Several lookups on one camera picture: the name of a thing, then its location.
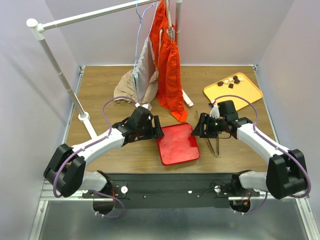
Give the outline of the metal tongs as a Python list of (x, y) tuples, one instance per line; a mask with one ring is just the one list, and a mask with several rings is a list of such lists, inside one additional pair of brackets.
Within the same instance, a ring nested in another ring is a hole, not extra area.
[(215, 158), (220, 155), (219, 138), (206, 138), (206, 143)]

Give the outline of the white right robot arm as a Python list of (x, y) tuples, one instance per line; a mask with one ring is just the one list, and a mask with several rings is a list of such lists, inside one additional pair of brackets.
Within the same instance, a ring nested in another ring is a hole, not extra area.
[(256, 123), (246, 117), (239, 117), (233, 101), (209, 103), (209, 114), (201, 113), (192, 131), (193, 136), (215, 139), (226, 132), (245, 143), (267, 163), (265, 172), (244, 170), (235, 173), (230, 191), (241, 196), (247, 190), (255, 189), (270, 193), (280, 200), (285, 197), (304, 198), (311, 191), (311, 180), (307, 172), (305, 156), (298, 150), (290, 150), (272, 140), (258, 129)]

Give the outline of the red tin lid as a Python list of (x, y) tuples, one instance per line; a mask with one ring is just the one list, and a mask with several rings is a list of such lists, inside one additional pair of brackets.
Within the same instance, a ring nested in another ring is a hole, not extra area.
[(196, 137), (191, 135), (193, 127), (180, 123), (161, 128), (164, 136), (157, 138), (159, 157), (163, 165), (187, 163), (200, 158)]

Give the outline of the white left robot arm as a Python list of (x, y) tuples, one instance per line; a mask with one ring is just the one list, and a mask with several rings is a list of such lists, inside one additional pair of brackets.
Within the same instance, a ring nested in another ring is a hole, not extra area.
[(109, 130), (84, 143), (57, 147), (44, 170), (56, 198), (67, 198), (78, 190), (94, 191), (104, 198), (111, 185), (100, 172), (86, 172), (86, 166), (108, 152), (137, 141), (162, 138), (160, 119), (145, 107), (138, 106), (131, 116), (114, 123)]

